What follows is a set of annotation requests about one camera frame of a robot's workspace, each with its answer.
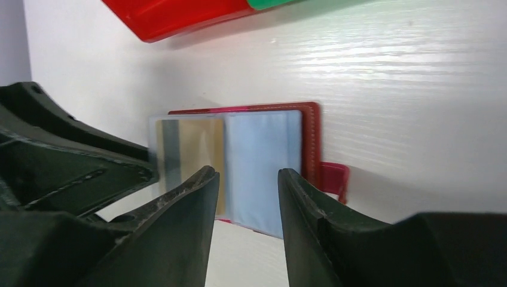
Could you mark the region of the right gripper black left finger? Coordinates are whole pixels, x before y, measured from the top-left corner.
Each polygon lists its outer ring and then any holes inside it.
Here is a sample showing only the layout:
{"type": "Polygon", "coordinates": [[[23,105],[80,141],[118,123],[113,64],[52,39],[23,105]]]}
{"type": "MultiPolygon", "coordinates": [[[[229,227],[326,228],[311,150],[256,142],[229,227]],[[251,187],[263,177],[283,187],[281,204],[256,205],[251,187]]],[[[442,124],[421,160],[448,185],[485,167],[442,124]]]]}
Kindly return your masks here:
{"type": "Polygon", "coordinates": [[[2,212],[1,285],[204,286],[219,180],[202,167],[109,222],[2,212]]]}

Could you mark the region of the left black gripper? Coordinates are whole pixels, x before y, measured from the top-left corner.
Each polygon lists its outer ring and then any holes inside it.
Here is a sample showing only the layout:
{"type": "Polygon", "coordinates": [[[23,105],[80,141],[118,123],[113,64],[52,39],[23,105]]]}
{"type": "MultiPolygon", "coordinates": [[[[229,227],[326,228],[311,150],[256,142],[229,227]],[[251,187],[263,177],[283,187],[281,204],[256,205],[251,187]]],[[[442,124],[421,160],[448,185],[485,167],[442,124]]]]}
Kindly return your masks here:
{"type": "Polygon", "coordinates": [[[85,217],[157,181],[144,146],[76,120],[35,82],[1,87],[1,210],[85,217]]]}

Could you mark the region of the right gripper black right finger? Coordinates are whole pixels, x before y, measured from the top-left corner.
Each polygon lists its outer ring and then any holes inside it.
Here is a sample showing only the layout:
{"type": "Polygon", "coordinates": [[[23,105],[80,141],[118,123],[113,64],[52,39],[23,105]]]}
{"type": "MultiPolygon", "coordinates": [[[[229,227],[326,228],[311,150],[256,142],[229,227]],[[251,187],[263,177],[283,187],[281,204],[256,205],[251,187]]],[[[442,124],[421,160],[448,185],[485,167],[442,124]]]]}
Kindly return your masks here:
{"type": "Polygon", "coordinates": [[[505,286],[506,215],[357,212],[293,169],[278,173],[291,286],[505,286]]]}

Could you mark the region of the red leather card holder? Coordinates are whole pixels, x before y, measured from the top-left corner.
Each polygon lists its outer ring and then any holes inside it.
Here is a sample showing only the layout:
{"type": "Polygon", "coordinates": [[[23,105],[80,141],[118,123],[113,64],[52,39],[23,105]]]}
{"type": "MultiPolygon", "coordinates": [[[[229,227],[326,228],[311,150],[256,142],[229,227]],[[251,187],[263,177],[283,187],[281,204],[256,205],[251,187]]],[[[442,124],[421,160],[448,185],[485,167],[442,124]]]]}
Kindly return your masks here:
{"type": "Polygon", "coordinates": [[[168,116],[224,121],[226,214],[215,216],[219,221],[282,237],[277,174],[284,168],[294,169],[329,197],[345,199],[348,169],[322,161],[316,102],[172,111],[149,119],[149,140],[151,120],[168,116]]]}

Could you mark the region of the left red plastic bin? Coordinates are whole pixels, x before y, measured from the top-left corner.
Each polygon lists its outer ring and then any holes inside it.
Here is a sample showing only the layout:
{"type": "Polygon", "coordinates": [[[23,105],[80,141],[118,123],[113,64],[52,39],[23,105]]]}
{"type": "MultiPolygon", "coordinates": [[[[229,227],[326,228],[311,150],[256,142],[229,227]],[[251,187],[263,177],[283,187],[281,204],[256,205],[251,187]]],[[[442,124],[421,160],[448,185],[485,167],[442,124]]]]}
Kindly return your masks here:
{"type": "Polygon", "coordinates": [[[103,0],[143,42],[157,42],[255,12],[248,1],[235,0],[103,0]]]}

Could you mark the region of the green plastic bin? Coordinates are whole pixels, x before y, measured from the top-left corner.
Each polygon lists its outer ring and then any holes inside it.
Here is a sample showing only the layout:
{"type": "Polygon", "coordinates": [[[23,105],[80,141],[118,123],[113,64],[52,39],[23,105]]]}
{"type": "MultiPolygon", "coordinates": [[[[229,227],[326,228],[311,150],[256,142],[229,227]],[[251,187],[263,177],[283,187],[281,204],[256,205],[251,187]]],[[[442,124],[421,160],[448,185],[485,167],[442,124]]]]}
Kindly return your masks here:
{"type": "Polygon", "coordinates": [[[294,1],[295,0],[247,0],[249,6],[257,11],[285,5],[294,1]]]}

